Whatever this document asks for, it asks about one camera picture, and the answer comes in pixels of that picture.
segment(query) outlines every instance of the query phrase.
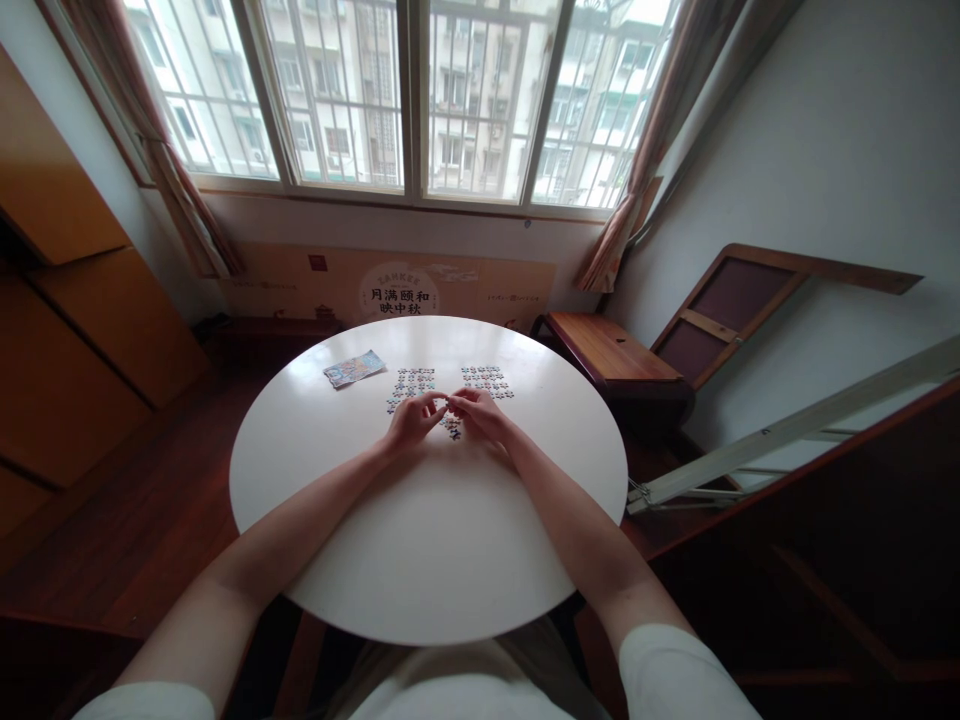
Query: white sleeve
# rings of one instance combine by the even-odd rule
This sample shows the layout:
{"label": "white sleeve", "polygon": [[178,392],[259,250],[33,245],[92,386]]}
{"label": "white sleeve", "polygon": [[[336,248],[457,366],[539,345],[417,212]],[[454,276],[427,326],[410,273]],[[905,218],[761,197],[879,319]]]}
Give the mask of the white sleeve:
{"label": "white sleeve", "polygon": [[95,697],[73,720],[216,720],[203,692],[182,683],[119,685]]}
{"label": "white sleeve", "polygon": [[641,625],[620,646],[630,720],[760,720],[717,656],[670,625]]}

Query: wooden bench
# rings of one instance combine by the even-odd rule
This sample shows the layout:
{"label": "wooden bench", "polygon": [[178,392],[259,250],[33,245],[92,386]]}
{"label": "wooden bench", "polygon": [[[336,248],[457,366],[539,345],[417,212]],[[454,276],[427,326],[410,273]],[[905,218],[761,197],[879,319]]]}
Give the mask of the wooden bench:
{"label": "wooden bench", "polygon": [[662,434],[693,412],[693,388],[667,362],[603,315],[548,313],[533,323],[534,339],[546,326],[561,355],[593,383],[618,422],[634,432]]}

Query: hand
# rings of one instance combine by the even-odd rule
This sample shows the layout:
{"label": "hand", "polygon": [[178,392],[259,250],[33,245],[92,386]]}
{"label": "hand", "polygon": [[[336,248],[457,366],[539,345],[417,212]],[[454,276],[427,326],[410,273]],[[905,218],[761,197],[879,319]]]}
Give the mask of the hand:
{"label": "hand", "polygon": [[437,410],[434,400],[447,397],[431,390],[415,398],[407,398],[397,406],[393,422],[383,441],[388,453],[399,455],[423,440],[430,429],[443,419],[447,408]]}
{"label": "hand", "polygon": [[494,442],[504,443],[512,432],[513,423],[503,414],[486,390],[461,388],[447,398],[453,414],[463,418],[468,432],[479,431]]}

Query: poster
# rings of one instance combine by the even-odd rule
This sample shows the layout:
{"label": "poster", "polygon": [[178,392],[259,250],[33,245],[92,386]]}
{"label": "poster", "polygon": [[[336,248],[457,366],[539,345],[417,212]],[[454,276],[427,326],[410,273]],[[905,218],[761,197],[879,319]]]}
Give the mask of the poster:
{"label": "poster", "polygon": [[322,318],[347,327],[392,317],[453,315],[522,333],[546,311],[556,265],[238,243],[247,271],[220,281],[240,317]]}

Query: forearm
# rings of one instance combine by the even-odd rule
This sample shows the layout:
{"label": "forearm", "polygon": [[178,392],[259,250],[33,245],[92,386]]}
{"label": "forearm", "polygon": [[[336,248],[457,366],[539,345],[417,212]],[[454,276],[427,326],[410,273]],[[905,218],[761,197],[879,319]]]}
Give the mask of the forearm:
{"label": "forearm", "polygon": [[380,441],[261,518],[190,584],[116,684],[186,683],[219,716],[260,614],[393,457]]}
{"label": "forearm", "polygon": [[640,553],[580,485],[519,428],[511,427],[504,447],[567,574],[600,616],[615,651],[643,623],[693,632]]}
{"label": "forearm", "polygon": [[261,610],[289,585],[395,453],[380,441],[261,518],[198,578]]}

